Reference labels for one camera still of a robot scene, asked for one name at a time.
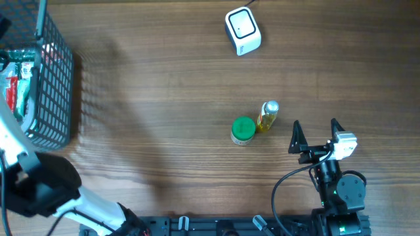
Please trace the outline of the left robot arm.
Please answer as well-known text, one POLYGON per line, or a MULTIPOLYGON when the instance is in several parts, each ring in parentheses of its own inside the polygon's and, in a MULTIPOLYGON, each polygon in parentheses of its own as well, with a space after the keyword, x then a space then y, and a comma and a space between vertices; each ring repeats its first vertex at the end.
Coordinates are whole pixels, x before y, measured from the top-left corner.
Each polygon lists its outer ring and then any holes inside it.
POLYGON ((149 235, 54 154, 70 141, 74 58, 44 5, 1 8, 1 213, 69 218, 98 235, 149 235))

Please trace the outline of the green lid jar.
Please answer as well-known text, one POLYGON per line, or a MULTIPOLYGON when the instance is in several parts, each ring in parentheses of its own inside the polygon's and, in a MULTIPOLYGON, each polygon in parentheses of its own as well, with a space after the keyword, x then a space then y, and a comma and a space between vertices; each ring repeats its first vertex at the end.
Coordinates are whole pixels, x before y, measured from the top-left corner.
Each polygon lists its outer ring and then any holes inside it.
POLYGON ((239 146, 246 146, 252 141, 256 132, 255 122, 250 117, 238 117, 231 128, 231 139, 239 146))

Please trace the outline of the yellow oil bottle silver cap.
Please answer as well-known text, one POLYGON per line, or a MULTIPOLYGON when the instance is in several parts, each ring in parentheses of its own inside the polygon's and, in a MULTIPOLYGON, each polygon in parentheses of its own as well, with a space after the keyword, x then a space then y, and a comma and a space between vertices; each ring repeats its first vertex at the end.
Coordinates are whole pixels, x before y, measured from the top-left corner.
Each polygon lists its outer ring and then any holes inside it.
POLYGON ((257 117, 257 131, 266 132, 270 130, 277 118, 279 104, 275 100, 267 101, 262 105, 261 112, 257 117))

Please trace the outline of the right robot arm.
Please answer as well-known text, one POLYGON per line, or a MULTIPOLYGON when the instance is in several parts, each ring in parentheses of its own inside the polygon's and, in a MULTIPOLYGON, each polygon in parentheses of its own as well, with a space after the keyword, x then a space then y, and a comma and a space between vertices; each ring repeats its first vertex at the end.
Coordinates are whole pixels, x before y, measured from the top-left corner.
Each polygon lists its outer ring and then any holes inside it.
POLYGON ((336 119, 331 120, 331 139, 320 146, 310 146, 298 121, 288 152, 299 154, 300 164, 309 164, 312 183, 320 195, 322 208, 314 209, 310 216, 312 235, 363 235, 367 180, 355 170, 342 171, 339 162, 350 157, 357 146, 357 137, 346 131, 336 119))

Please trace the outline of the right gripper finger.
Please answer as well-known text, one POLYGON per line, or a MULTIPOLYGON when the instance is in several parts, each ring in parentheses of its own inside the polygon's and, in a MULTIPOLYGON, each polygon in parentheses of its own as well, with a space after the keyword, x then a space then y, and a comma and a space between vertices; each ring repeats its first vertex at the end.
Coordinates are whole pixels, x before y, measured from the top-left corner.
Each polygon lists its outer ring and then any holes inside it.
POLYGON ((331 135, 335 137, 338 132, 344 132, 344 128, 339 124, 336 118, 332 118, 331 120, 331 135))
POLYGON ((306 141, 300 122, 296 120, 293 123, 293 134, 289 145, 289 154, 298 154, 308 151, 308 142, 306 141))

